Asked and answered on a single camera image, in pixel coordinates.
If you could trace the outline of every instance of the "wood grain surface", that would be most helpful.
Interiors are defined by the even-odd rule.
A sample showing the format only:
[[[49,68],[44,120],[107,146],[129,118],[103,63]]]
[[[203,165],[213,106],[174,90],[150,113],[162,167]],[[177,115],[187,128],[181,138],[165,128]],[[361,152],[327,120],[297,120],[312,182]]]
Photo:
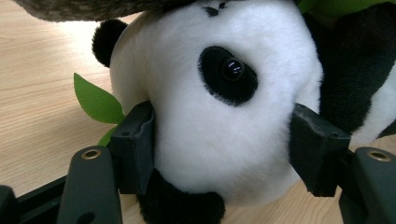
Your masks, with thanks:
[[[73,89],[77,72],[111,91],[108,69],[91,53],[96,26],[40,21],[0,0],[0,184],[17,196],[66,175],[73,154],[111,127],[87,117]],[[396,136],[373,146],[396,153]],[[223,223],[342,223],[338,195],[315,198],[298,182],[265,206],[228,207]],[[122,195],[121,203],[124,223],[143,223],[134,195]]]

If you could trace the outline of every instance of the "light wood desk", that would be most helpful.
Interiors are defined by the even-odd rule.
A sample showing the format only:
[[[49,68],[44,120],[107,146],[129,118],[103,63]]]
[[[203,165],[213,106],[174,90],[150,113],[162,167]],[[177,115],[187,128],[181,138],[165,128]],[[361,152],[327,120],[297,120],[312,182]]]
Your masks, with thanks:
[[[96,26],[40,21],[0,0],[0,184],[17,196],[66,175],[73,154],[110,128],[84,114],[73,89],[77,72],[111,91],[108,70],[91,53]],[[396,136],[374,146],[396,153]],[[121,200],[124,223],[143,223],[134,196]],[[223,223],[342,223],[337,202],[314,198],[299,182],[277,202],[228,208]]]

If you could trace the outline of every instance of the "panda eye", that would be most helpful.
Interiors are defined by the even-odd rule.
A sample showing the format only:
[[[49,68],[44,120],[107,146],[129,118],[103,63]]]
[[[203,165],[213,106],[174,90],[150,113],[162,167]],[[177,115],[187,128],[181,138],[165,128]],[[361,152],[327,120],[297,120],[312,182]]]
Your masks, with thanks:
[[[237,58],[232,57],[224,62],[221,73],[228,81],[238,81],[245,74],[245,66]]]
[[[208,92],[227,105],[239,106],[247,102],[259,85],[254,71],[221,47],[204,49],[199,71]]]

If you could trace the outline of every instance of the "black fur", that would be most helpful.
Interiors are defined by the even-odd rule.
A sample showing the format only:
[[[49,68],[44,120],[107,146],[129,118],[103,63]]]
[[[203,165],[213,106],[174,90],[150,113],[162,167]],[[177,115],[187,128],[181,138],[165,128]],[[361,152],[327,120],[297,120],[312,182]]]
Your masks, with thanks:
[[[395,63],[395,14],[393,4],[376,5],[341,18],[331,30],[306,17],[325,74],[321,116],[346,132],[363,124]]]
[[[250,100],[259,85],[257,76],[247,64],[238,60],[245,69],[237,80],[224,78],[223,66],[228,59],[236,59],[221,47],[204,49],[200,56],[199,69],[207,90],[225,104],[238,106]]]
[[[148,224],[218,224],[225,206],[213,192],[189,194],[167,183],[154,170],[146,195],[138,195],[140,212]]]
[[[111,54],[123,30],[125,22],[119,20],[103,21],[96,29],[92,39],[92,51],[99,63],[110,66]]]

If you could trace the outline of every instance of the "panda head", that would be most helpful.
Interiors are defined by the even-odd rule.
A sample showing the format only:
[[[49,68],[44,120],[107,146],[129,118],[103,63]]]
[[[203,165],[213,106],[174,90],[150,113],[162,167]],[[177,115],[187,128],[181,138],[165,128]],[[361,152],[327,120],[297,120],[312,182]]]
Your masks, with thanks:
[[[292,1],[143,13],[123,30],[109,67],[124,113],[151,101],[155,168],[177,189],[266,203],[296,180],[290,115],[297,102],[318,109],[321,68]]]

